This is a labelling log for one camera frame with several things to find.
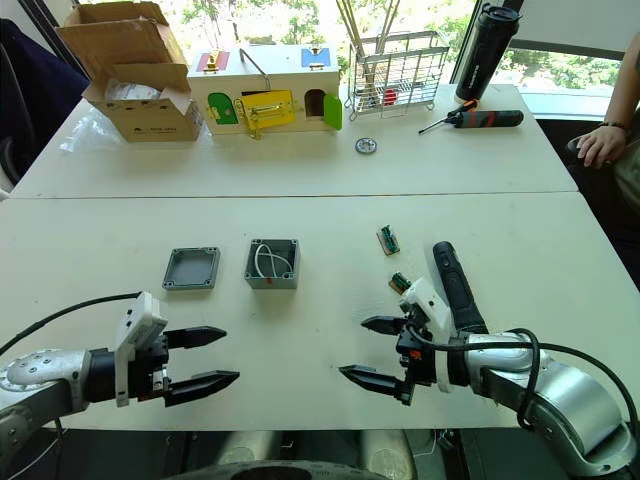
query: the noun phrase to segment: screwdriver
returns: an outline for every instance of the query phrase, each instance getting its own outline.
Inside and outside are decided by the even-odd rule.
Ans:
[[[426,132],[430,128],[433,128],[436,125],[440,125],[441,123],[444,123],[447,120],[447,118],[454,117],[456,114],[461,113],[461,112],[468,112],[469,110],[471,110],[473,108],[476,108],[477,106],[478,106],[478,101],[477,100],[469,100],[468,102],[465,102],[462,105],[460,105],[455,110],[451,110],[449,113],[447,113],[447,116],[445,118],[443,118],[441,120],[438,120],[437,122],[432,123],[431,125],[429,125],[428,127],[423,128],[422,130],[419,130],[418,134],[422,135],[424,132]]]
[[[424,133],[439,123],[450,123],[455,128],[515,127],[522,123],[524,115],[520,110],[486,110],[479,112],[460,112],[439,120],[420,130]]]

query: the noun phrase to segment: dish rack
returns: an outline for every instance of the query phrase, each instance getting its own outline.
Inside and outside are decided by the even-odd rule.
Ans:
[[[407,113],[410,105],[432,109],[449,47],[434,31],[389,35],[376,53],[379,37],[363,38],[364,56],[349,50],[350,120],[362,113],[380,117]]]

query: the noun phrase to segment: screwdriver handle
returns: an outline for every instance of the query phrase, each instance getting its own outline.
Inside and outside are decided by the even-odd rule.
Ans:
[[[451,110],[449,113],[447,113],[447,117],[453,117],[460,112],[468,112],[469,110],[473,110],[477,106],[478,106],[477,100],[469,100],[468,102],[465,102],[462,105],[460,105],[455,110]]]
[[[515,127],[522,123],[524,114],[520,110],[486,110],[461,112],[445,120],[456,128]]]
[[[449,300],[456,331],[489,333],[453,245],[446,241],[436,243],[433,246],[433,258]]]

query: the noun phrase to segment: grey junction box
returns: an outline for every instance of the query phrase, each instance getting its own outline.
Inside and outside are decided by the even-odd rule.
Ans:
[[[297,288],[299,259],[297,240],[251,240],[244,278],[254,289]]]
[[[171,251],[162,287],[165,290],[213,288],[220,250],[216,247],[175,248]]]

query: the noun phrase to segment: white table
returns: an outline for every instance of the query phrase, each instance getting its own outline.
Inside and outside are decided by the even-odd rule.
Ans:
[[[385,223],[401,245],[391,257],[375,236]],[[67,417],[73,428],[515,425],[515,413],[469,389],[445,395],[416,387],[407,408],[360,389],[337,370],[359,363],[401,374],[395,340],[359,324],[370,315],[400,313],[387,285],[395,271],[409,279],[431,276],[440,288],[431,254],[440,240],[456,247],[491,331],[528,327],[541,340],[583,349],[640,400],[640,296],[577,193],[8,200],[0,204],[0,225],[0,338],[64,306],[138,289],[167,302],[169,328],[210,324],[228,332],[206,348],[174,351],[169,368],[176,380],[216,368],[240,371],[226,390],[171,409],[160,400],[122,409],[105,402]],[[242,278],[249,241],[275,237],[300,241],[298,289],[254,291]],[[215,288],[165,292],[171,249],[198,246],[222,251]],[[3,361],[47,346],[112,347],[127,305],[60,318]]]
[[[362,115],[340,132],[268,133],[195,143],[131,143],[99,149],[85,138],[73,153],[59,146],[89,111],[82,101],[14,189],[16,198],[342,196],[576,191],[562,162],[511,85],[490,85],[482,110],[520,109],[517,128],[417,131],[457,106],[441,85],[436,108],[406,116]],[[378,143],[355,151],[358,138]]]

